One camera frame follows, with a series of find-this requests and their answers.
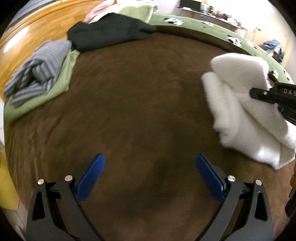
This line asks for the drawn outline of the grey striped folded garment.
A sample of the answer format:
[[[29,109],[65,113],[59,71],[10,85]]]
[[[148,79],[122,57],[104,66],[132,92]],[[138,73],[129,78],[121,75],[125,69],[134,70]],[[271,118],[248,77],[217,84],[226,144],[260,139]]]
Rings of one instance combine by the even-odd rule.
[[[71,50],[69,40],[46,41],[12,74],[4,96],[21,106],[34,97],[47,94],[56,84],[63,62]]]

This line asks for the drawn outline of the pink pillow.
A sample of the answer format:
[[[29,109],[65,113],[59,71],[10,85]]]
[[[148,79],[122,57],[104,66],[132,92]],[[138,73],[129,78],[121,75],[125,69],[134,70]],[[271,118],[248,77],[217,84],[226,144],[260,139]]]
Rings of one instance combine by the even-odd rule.
[[[100,3],[99,5],[95,6],[84,18],[83,22],[88,24],[95,16],[102,13],[108,7],[114,4],[114,0],[106,0]]]

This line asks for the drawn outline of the wooden headboard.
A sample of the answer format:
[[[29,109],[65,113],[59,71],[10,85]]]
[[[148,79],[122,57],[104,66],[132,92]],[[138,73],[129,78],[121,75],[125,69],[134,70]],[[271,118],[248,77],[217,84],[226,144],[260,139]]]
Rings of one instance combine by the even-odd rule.
[[[1,98],[12,73],[47,40],[66,39],[67,30],[102,1],[59,1],[10,28],[1,39]]]

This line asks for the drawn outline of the blue clothes pile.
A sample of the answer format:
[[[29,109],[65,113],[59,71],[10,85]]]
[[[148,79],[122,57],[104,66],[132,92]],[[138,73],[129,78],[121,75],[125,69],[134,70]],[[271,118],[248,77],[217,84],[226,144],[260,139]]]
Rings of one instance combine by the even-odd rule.
[[[282,64],[285,51],[278,40],[266,41],[263,44],[263,49],[279,64]]]

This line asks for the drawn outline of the brown bed blanket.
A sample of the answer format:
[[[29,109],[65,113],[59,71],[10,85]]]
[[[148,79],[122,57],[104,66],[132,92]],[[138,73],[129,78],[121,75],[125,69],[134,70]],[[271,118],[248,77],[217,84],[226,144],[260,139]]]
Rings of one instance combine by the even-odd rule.
[[[201,76],[224,52],[167,28],[80,54],[66,93],[4,124],[22,204],[39,179],[62,180],[100,153],[104,171],[82,206],[106,240],[195,240],[219,205],[195,167],[203,153],[240,181],[262,181],[279,235],[293,163],[274,170],[220,145]]]

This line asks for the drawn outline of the white fluffy cardigan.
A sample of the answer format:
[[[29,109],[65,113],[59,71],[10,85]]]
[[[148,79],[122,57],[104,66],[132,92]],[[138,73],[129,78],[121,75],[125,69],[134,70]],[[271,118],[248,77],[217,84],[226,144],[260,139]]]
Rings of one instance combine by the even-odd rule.
[[[201,77],[220,143],[278,170],[295,159],[295,126],[270,104],[250,97],[270,89],[261,57],[227,53],[213,58]]]

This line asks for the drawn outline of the green folded garment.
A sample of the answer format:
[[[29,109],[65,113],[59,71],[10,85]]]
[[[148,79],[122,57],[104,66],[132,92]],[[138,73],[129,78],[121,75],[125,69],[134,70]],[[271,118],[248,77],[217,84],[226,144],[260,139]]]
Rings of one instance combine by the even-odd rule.
[[[67,92],[70,86],[73,68],[76,64],[79,54],[80,52],[77,50],[73,50],[68,53],[63,62],[56,84],[47,94],[33,97],[20,106],[13,106],[12,101],[9,99],[4,106],[4,120],[13,123],[21,116],[24,116],[37,107],[40,107],[46,102],[55,99],[61,94]]]

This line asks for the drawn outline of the black monitor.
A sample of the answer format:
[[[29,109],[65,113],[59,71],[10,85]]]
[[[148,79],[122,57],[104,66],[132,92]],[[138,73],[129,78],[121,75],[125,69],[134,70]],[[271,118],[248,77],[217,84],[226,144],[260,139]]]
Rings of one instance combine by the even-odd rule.
[[[180,0],[179,7],[180,8],[189,8],[194,11],[200,11],[201,4],[202,3],[200,1]]]

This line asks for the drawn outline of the black folded garment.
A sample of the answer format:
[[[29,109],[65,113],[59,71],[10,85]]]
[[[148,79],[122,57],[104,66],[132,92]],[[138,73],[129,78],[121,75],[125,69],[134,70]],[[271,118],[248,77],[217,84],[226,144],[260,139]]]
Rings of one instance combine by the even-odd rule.
[[[109,13],[94,23],[77,22],[68,30],[67,37],[79,52],[88,52],[129,41],[143,40],[156,31],[155,26],[141,20]]]

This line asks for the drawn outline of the green cow-print blanket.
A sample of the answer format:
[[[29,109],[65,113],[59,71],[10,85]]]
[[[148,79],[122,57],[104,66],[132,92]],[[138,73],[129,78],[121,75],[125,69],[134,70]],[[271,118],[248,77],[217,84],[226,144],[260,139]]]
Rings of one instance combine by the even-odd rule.
[[[293,79],[283,66],[274,60],[261,47],[217,24],[185,16],[174,16],[161,13],[152,14],[149,24],[166,30],[171,28],[173,33],[180,35],[184,34],[188,38],[197,39],[229,52],[261,57],[268,63],[269,71],[275,75],[275,81],[288,84],[294,83]]]

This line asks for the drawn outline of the white wall desk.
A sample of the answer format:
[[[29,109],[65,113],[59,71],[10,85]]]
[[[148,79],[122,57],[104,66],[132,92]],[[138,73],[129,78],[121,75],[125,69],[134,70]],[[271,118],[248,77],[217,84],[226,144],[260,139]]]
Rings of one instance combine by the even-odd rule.
[[[247,29],[244,27],[240,27],[240,26],[231,24],[231,23],[227,22],[226,20],[218,19],[214,16],[200,13],[199,11],[192,10],[188,7],[184,7],[184,8],[178,7],[178,9],[180,9],[181,11],[186,11],[186,12],[190,13],[190,17],[193,19],[200,20],[200,21],[207,21],[207,22],[219,25],[221,27],[227,28],[233,32],[235,32],[236,30],[242,30],[242,31],[247,32]]]

